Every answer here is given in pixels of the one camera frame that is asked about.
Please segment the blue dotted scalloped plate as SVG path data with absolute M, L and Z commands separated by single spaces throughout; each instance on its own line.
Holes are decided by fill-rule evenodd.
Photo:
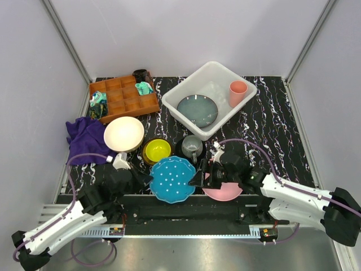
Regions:
M 196 174 L 195 167 L 184 158 L 170 156 L 157 162 L 151 169 L 150 190 L 163 202 L 174 204 L 187 200 L 195 187 L 188 183 Z

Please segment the teal ceramic floral plate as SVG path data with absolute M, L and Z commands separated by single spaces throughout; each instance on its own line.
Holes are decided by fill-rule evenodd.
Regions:
M 211 125 L 218 117 L 216 103 L 209 97 L 200 94 L 183 98 L 178 103 L 177 110 L 199 128 Z

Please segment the pink plastic cup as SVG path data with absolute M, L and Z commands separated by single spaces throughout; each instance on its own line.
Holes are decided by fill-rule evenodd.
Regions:
M 248 86 L 244 81 L 234 81 L 230 84 L 229 104 L 232 108 L 236 107 L 245 97 Z

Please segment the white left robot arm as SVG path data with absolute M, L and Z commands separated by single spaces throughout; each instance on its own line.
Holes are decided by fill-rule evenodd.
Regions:
M 31 231 L 17 231 L 11 236 L 13 260 L 24 270 L 38 270 L 70 240 L 104 223 L 117 223 L 122 216 L 120 198 L 145 187 L 153 177 L 134 167 L 112 169 L 100 183 L 73 196 L 61 212 Z

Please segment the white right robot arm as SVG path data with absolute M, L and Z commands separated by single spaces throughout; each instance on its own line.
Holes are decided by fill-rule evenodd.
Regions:
M 234 183 L 247 194 L 261 197 L 251 217 L 263 224 L 272 220 L 304 224 L 325 232 L 340 244 L 356 245 L 360 205 L 344 189 L 319 190 L 292 183 L 223 151 L 212 161 L 202 159 L 189 181 L 191 186 L 216 191 L 226 183 Z

